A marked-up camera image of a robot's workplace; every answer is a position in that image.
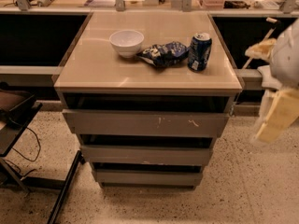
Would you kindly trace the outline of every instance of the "speckled floor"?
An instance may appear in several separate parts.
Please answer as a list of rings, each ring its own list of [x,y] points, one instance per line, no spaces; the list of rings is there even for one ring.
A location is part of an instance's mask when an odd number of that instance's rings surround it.
[[[11,151],[6,157],[25,174],[65,178],[78,150],[59,110],[46,107],[30,127],[42,144],[36,162]],[[204,178],[196,190],[107,187],[94,182],[89,163],[78,167],[56,223],[299,223],[299,122],[275,144],[249,142],[256,117],[229,119],[217,141]],[[16,149],[29,157],[36,141],[25,132]],[[19,188],[0,189],[0,223],[47,223],[57,191],[36,189],[25,195]]]

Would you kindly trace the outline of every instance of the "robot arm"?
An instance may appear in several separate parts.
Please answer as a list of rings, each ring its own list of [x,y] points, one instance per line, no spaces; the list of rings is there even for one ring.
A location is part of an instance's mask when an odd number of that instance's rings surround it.
[[[253,141],[271,143],[299,117],[299,20],[277,40],[262,41],[250,47],[246,55],[270,63],[258,68],[266,91]]]
[[[298,88],[299,19],[278,37],[270,56],[270,70],[284,86]]]

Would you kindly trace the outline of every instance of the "aluminum can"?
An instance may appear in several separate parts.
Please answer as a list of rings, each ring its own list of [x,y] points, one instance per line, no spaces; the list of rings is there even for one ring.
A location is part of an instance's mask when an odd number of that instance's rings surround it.
[[[212,39],[209,34],[195,34],[189,47],[188,67],[194,72],[205,70],[211,48]]]

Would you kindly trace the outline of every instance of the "drawer front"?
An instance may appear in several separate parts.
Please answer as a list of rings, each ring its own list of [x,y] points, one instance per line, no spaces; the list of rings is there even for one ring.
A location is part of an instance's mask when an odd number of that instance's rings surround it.
[[[211,157],[206,148],[81,146],[89,162],[206,166]]]
[[[228,120],[223,113],[64,110],[76,134],[220,137]]]
[[[121,171],[93,171],[93,177],[100,184],[128,184],[128,185],[166,185],[195,187],[200,184],[203,174],[180,174],[159,172],[121,172]]]

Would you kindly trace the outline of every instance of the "white bowl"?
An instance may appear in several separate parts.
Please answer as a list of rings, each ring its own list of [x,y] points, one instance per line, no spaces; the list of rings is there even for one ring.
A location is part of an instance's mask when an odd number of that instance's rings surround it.
[[[143,34],[135,30],[121,30],[109,38],[112,48],[124,58],[134,57],[140,51],[143,40]]]

